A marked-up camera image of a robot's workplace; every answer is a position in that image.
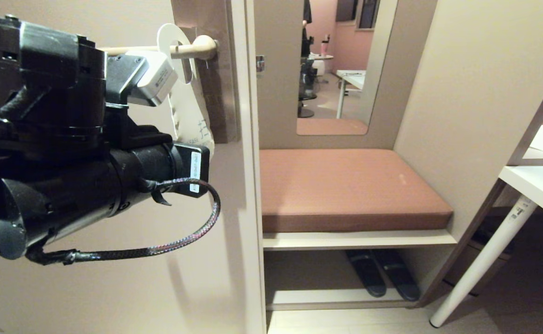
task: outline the person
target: person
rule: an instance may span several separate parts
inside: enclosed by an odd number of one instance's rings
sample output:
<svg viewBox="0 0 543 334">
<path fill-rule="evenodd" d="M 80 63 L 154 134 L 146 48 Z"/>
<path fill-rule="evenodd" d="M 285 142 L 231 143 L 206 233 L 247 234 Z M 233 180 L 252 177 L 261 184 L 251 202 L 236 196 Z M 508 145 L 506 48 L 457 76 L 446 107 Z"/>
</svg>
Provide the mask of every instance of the person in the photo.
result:
<svg viewBox="0 0 543 334">
<path fill-rule="evenodd" d="M 303 12 L 303 44 L 301 46 L 301 57 L 308 57 L 310 54 L 310 41 L 307 37 L 307 24 L 312 23 L 312 15 L 310 14 L 310 1 L 305 0 L 305 8 Z"/>
</svg>

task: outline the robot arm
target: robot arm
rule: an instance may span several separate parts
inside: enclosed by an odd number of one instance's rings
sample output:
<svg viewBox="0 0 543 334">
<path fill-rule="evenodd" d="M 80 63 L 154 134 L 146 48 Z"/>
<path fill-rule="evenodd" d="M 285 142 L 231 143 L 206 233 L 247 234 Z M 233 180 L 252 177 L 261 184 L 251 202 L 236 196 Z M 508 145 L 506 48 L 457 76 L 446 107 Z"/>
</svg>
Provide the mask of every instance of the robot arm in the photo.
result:
<svg viewBox="0 0 543 334">
<path fill-rule="evenodd" d="M 175 143 L 128 116 L 129 102 L 155 106 L 170 92 L 176 74 L 164 58 L 158 52 L 107 58 L 83 36 L 0 19 L 0 256 L 40 264 L 152 256 L 212 228 L 220 200 L 207 184 L 207 148 Z M 208 191 L 215 202 L 210 219 L 174 243 L 43 252 L 149 197 L 169 205 L 163 192 Z"/>
</svg>

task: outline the door hanger tag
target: door hanger tag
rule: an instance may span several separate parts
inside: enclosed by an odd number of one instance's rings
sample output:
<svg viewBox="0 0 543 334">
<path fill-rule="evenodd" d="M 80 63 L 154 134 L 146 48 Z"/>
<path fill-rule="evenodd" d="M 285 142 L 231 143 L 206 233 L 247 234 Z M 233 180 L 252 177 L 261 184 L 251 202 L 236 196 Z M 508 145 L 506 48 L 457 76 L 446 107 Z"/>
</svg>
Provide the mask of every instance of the door hanger tag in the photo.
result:
<svg viewBox="0 0 543 334">
<path fill-rule="evenodd" d="M 195 67 L 195 59 L 189 59 L 191 71 L 188 75 L 191 75 L 191 78 L 186 78 L 182 59 L 170 58 L 171 45 L 191 45 L 191 42 L 181 28 L 167 23 L 158 30 L 157 43 L 159 51 L 167 55 L 168 61 L 178 75 L 178 80 L 172 86 L 169 94 L 170 112 L 175 125 L 175 139 L 186 144 L 206 146 L 210 150 L 210 160 L 212 160 L 214 137 L 209 129 L 210 120 Z"/>
</svg>

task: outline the floor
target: floor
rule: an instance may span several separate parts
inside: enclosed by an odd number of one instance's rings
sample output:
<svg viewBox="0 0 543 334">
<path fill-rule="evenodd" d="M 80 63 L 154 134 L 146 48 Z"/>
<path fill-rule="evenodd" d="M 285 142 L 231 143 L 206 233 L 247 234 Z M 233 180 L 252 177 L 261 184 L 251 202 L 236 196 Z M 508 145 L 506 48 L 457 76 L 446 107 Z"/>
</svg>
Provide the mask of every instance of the floor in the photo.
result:
<svg viewBox="0 0 543 334">
<path fill-rule="evenodd" d="M 340 96 L 339 81 L 340 79 L 331 73 L 317 77 L 314 86 L 317 98 L 304 101 L 304 109 L 312 110 L 315 113 L 312 118 L 335 118 L 337 116 L 337 101 Z M 355 89 L 352 85 L 348 85 L 347 88 Z M 358 118 L 368 123 L 368 117 L 368 114 L 365 116 L 361 113 L 360 93 L 348 93 L 348 96 L 344 97 L 342 118 Z"/>
<path fill-rule="evenodd" d="M 543 216 L 533 216 L 516 237 L 507 264 L 478 297 L 468 296 L 441 328 L 428 318 L 441 298 L 424 308 L 275 311 L 268 334 L 543 334 Z"/>
</svg>

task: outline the pink wall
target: pink wall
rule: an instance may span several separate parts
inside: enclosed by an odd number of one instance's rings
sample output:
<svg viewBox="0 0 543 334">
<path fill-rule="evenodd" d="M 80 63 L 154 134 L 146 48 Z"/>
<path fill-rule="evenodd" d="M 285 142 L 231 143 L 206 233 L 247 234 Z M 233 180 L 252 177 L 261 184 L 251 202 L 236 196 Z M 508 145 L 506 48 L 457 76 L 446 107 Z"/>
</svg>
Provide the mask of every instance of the pink wall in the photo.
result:
<svg viewBox="0 0 543 334">
<path fill-rule="evenodd" d="M 336 11 L 337 0 L 310 0 L 312 23 L 307 25 L 307 34 L 315 38 L 315 44 L 310 46 L 310 51 L 321 53 L 321 41 L 325 39 L 325 35 L 330 34 L 328 53 L 331 54 L 335 37 Z"/>
<path fill-rule="evenodd" d="M 331 39 L 332 68 L 335 70 L 366 70 L 371 52 L 373 32 L 357 32 L 355 25 L 337 25 L 335 38 Z"/>
</svg>

